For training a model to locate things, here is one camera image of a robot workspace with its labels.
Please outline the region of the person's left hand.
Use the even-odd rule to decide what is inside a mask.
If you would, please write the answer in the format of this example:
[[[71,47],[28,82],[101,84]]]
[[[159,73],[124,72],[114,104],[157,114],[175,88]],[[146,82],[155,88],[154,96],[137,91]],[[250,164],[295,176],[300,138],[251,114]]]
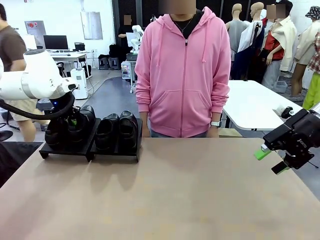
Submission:
[[[219,137],[219,128],[216,126],[211,126],[206,135],[208,138],[218,138]]]

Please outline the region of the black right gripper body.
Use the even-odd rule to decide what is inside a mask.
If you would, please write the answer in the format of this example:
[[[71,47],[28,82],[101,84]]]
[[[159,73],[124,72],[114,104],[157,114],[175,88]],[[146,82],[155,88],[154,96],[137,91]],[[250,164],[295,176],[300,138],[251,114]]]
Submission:
[[[320,112],[302,109],[263,137],[271,151],[285,151],[282,162],[296,170],[313,157],[309,149],[320,146]]]

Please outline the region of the person's right hand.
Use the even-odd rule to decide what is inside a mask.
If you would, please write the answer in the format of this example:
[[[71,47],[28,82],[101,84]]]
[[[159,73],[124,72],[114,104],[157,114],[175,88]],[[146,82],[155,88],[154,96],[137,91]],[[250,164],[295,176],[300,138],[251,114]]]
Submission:
[[[144,138],[149,138],[151,134],[148,127],[148,112],[140,112],[139,114],[142,120],[142,136]]]

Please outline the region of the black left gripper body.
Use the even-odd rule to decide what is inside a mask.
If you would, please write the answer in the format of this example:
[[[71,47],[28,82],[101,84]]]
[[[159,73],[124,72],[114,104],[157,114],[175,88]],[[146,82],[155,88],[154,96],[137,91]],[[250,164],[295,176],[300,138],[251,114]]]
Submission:
[[[50,102],[53,105],[53,110],[50,113],[53,115],[51,120],[57,120],[61,123],[72,123],[73,121],[77,121],[77,118],[80,116],[80,108],[74,106],[75,97],[73,94],[65,94],[59,98],[50,99]]]

